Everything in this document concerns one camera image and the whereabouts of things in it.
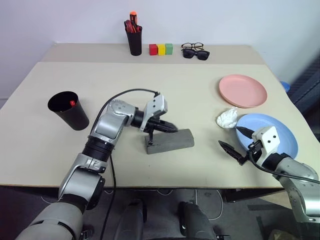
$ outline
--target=pink plate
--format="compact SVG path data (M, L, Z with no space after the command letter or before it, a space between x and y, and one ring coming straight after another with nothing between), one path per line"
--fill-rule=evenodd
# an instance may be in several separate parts
M240 74L223 77L219 83L222 97L240 108L254 108L267 100L267 91L257 80Z

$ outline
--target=black cup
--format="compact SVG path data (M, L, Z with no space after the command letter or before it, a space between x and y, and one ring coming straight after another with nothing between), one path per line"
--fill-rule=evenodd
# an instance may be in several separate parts
M89 125L89 119L81 107L78 95L72 91L62 91L51 97L48 108L74 130L83 130Z
M126 36L128 38L130 53L133 56L139 56L142 52L142 26L140 27L140 31L132 33L126 31Z

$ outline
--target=red block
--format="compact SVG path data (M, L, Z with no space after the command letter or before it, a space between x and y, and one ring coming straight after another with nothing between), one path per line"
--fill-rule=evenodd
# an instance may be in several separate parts
M158 54L157 44L149 44L149 54L150 54L151 56Z

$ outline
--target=yellow block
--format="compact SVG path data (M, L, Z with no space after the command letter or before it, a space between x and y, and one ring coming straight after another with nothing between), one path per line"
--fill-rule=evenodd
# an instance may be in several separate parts
M157 47L158 47L158 55L159 56L166 55L166 45L157 44Z

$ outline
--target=blue object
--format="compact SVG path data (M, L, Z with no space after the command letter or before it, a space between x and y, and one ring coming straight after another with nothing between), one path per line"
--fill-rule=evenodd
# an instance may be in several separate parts
M282 86L284 87L285 92L289 92L290 90L290 84L286 83L285 81L280 81L280 83L282 84Z
M293 159L298 154L298 143L294 134L290 131L289 128L287 128L286 125L272 116L261 113L250 113L241 117L236 126L245 127L253 131L257 131L259 128L267 126L275 126L280 139L280 145L278 147L277 153L286 153ZM242 135L242 133L238 130L236 130L236 136L240 141L242 147L248 150L248 146L253 142L253 140Z

